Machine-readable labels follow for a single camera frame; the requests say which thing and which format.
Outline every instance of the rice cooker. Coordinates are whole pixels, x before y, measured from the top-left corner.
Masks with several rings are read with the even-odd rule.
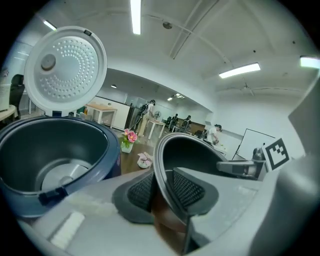
[[[0,133],[0,187],[17,216],[39,217],[78,189],[121,174],[116,135],[67,117],[95,97],[106,72],[102,42],[82,27],[58,28],[32,49],[25,89],[46,116]]]

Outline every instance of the black chair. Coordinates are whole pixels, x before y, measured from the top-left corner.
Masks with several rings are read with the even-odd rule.
[[[14,105],[16,107],[16,111],[18,112],[18,117],[16,119],[18,120],[21,117],[19,104],[24,90],[24,76],[22,74],[15,74],[11,80],[9,104]]]

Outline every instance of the ceiling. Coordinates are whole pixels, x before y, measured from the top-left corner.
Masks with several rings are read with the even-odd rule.
[[[319,57],[319,52],[292,14],[272,0],[142,0],[138,36],[132,33],[129,0],[54,0],[39,16],[57,27],[92,30],[110,60],[130,58],[155,66],[163,76],[170,73],[188,81],[193,87],[178,88],[178,82],[164,82],[149,71],[135,73],[184,90],[200,104],[209,95],[246,94],[245,85],[254,95],[301,96],[318,72],[300,67],[300,56]],[[172,29],[165,29],[163,22],[172,23]],[[261,71],[219,77],[256,62]],[[133,67],[122,71],[134,73]]]

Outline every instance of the rice cooker lid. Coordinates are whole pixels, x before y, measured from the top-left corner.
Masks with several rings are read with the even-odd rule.
[[[100,39],[79,26],[58,28],[40,39],[24,68],[24,85],[46,116],[68,116],[89,103],[107,73],[107,54]]]

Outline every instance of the rice cooker handle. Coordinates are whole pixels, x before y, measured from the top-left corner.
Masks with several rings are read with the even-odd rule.
[[[66,189],[61,186],[55,190],[50,190],[39,194],[38,199],[43,206],[55,205],[68,195]]]

